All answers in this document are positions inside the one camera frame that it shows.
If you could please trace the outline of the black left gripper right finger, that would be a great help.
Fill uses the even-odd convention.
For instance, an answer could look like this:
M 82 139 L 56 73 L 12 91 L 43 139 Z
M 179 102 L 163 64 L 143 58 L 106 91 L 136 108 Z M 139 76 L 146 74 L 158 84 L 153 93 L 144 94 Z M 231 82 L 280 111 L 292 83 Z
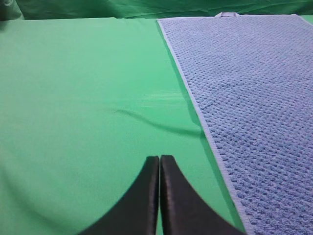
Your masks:
M 175 158 L 160 158 L 160 210 L 165 235 L 242 235 L 193 189 Z

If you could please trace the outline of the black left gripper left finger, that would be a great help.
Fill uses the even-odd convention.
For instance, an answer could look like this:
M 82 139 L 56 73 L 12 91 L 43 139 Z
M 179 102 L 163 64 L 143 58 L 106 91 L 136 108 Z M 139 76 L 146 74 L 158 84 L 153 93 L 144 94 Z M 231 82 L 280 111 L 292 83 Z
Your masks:
M 159 201 L 159 157 L 146 158 L 118 202 L 81 235 L 154 235 Z

